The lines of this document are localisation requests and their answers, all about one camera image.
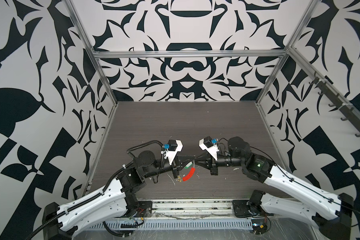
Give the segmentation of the green key tag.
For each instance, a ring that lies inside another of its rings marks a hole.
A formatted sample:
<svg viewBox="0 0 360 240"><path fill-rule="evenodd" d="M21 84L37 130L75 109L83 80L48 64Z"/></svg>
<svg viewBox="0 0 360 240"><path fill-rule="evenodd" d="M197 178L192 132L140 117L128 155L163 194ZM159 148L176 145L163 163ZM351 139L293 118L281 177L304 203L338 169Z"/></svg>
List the green key tag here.
<svg viewBox="0 0 360 240"><path fill-rule="evenodd" d="M192 167L193 166L193 162L189 162L186 166L185 166L185 169L188 169L188 168L190 168L190 167Z"/></svg>

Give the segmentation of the red key tag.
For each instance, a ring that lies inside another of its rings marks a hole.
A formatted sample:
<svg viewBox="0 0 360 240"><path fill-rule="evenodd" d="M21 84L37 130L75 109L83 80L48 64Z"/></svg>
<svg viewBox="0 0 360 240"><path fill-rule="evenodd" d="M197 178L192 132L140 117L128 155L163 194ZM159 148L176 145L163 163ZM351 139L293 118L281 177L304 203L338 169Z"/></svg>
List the red key tag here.
<svg viewBox="0 0 360 240"><path fill-rule="evenodd" d="M189 171L189 173L182 178L183 182L188 181L194 175L195 171L196 171L196 169L194 167L192 167L191 170Z"/></svg>

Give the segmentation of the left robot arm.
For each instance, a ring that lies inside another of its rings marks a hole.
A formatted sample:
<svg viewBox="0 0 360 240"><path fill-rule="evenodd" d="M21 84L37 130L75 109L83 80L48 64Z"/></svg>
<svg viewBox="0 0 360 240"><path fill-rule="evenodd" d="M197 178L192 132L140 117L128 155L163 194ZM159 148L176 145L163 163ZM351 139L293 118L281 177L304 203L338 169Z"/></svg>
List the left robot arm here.
<svg viewBox="0 0 360 240"><path fill-rule="evenodd" d="M194 160L193 156L177 156L172 164L162 164L152 151L143 151L91 194L68 204L49 204L42 225L27 239L43 232L45 240L72 240L96 224L112 218L132 217L140 206L135 194L146 186L145 178L169 171L177 174Z"/></svg>

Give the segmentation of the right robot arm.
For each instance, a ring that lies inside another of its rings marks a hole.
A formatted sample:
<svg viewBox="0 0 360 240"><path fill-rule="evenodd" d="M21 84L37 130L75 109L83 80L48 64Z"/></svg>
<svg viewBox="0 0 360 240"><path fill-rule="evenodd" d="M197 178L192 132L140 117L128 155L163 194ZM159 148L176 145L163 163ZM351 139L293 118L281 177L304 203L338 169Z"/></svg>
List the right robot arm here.
<svg viewBox="0 0 360 240"><path fill-rule="evenodd" d="M241 167L248 178L283 191L294 200L282 200L262 191L254 191L249 209L265 214L282 215L304 222L319 230L330 240L351 237L354 199L348 194L336 195L294 176L273 160L255 154L249 143L240 137L228 140L228 153L219 153L219 141L206 137L199 147L207 151L197 163L217 175L219 167Z"/></svg>

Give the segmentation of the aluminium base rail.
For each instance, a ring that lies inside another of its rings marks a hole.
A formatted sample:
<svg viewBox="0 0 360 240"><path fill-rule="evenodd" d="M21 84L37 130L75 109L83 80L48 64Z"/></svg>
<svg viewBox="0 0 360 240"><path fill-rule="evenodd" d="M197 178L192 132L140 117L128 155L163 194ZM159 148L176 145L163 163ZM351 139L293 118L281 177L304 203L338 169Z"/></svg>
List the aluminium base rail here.
<svg viewBox="0 0 360 240"><path fill-rule="evenodd" d="M143 218L204 219L233 218L233 200L247 199L139 199L152 201L152 213Z"/></svg>

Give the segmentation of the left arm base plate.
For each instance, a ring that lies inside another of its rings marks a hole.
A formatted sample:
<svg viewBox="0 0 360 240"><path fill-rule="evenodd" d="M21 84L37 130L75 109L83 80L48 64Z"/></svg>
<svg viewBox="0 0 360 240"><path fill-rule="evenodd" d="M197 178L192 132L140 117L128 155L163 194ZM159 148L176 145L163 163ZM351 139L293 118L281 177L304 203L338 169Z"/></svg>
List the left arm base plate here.
<svg viewBox="0 0 360 240"><path fill-rule="evenodd" d="M152 213L152 207L152 201L138 201L127 204L127 212L123 215L123 217L145 217Z"/></svg>

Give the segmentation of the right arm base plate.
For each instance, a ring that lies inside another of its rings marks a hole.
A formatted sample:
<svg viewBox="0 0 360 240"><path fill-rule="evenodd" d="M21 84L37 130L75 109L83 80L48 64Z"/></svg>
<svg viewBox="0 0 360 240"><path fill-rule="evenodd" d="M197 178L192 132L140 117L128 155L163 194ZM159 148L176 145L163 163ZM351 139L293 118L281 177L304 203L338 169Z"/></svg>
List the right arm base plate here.
<svg viewBox="0 0 360 240"><path fill-rule="evenodd" d="M233 200L232 205L234 215L237 218L249 218L259 215L257 210L251 209L248 200Z"/></svg>

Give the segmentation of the black wall hook rail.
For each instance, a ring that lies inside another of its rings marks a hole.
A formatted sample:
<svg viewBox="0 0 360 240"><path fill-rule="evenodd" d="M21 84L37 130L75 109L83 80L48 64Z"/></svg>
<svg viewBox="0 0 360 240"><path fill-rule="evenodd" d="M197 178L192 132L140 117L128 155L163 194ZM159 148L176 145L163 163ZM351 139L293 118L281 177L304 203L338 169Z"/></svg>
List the black wall hook rail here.
<svg viewBox="0 0 360 240"><path fill-rule="evenodd" d="M319 99L317 102L317 110L319 111L320 101L323 96L325 96L331 103L329 104L329 108L333 110L338 110L344 116L341 120L350 122L354 128L359 132L355 134L357 138L360 138L360 111L353 105L346 97L337 90L333 84L327 79L321 79L317 76L317 72L314 74L308 74L308 76L312 79L310 82L310 86L315 86L320 91Z"/></svg>

